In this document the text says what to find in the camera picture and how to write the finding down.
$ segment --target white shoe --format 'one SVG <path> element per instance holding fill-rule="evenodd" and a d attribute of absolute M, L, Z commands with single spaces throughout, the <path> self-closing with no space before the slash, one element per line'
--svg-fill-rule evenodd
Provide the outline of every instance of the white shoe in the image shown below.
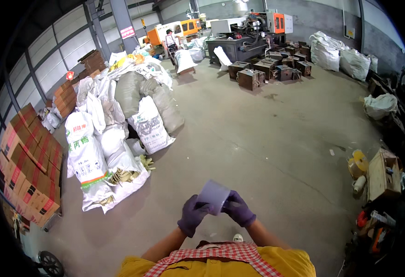
<path fill-rule="evenodd" d="M 244 239 L 241 234 L 236 234 L 233 236 L 233 242 L 244 242 Z"/>

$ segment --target red checkered apron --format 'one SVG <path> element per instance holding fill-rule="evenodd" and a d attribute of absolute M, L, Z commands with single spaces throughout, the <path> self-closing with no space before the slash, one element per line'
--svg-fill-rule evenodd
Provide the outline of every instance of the red checkered apron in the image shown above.
<path fill-rule="evenodd" d="M 176 262 L 188 258 L 229 258 L 231 260 L 249 263 L 261 276 L 282 276 L 267 263 L 258 253 L 256 244 L 248 242 L 224 242 L 223 244 L 207 245 L 199 249 L 183 249 L 170 253 L 170 256 L 158 261 L 144 277 L 158 277 L 166 268 Z"/>

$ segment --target person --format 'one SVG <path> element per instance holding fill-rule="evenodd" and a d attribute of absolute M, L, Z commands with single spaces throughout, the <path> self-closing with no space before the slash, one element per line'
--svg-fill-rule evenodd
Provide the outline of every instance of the person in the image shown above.
<path fill-rule="evenodd" d="M 245 227 L 254 243 L 243 242 L 237 234 L 233 241 L 201 241 L 194 250 L 179 250 L 185 238 L 192 238 L 203 218 L 213 210 L 212 205 L 196 199 L 194 195 L 184 204 L 176 229 L 141 258 L 126 257 L 117 276 L 316 276 L 309 255 L 270 233 L 236 191 L 230 192 L 222 212 Z"/>
<path fill-rule="evenodd" d="M 170 56 L 174 57 L 174 52 L 177 51 L 178 47 L 176 45 L 175 41 L 175 36 L 173 35 L 172 30 L 167 29 L 166 30 L 166 38 L 164 40 L 164 46 L 166 49 L 169 51 Z M 170 60 L 172 61 L 172 64 L 175 65 L 174 59 L 170 57 Z"/>

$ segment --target red sign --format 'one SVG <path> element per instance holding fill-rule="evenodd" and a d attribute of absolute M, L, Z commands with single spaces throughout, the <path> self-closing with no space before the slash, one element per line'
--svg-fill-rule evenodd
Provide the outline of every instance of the red sign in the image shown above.
<path fill-rule="evenodd" d="M 73 75 L 75 75 L 73 71 L 67 71 L 66 79 L 73 80 Z"/>
<path fill-rule="evenodd" d="M 135 31 L 133 30 L 132 26 L 121 30 L 122 39 L 126 39 L 126 38 L 129 38 L 129 37 L 134 36 L 134 35 L 135 35 Z"/>

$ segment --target gloved hand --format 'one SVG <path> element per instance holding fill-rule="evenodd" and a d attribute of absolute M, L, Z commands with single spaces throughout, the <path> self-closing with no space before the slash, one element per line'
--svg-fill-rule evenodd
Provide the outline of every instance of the gloved hand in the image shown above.
<path fill-rule="evenodd" d="M 201 223 L 202 219 L 213 210 L 213 205 L 205 204 L 202 207 L 197 207 L 196 197 L 194 195 L 184 204 L 183 216 L 178 220 L 177 225 L 189 238 L 195 234 L 196 227 Z"/>
<path fill-rule="evenodd" d="M 252 213 L 236 191 L 230 192 L 221 212 L 228 214 L 241 227 L 250 226 L 256 219 L 256 214 Z"/>

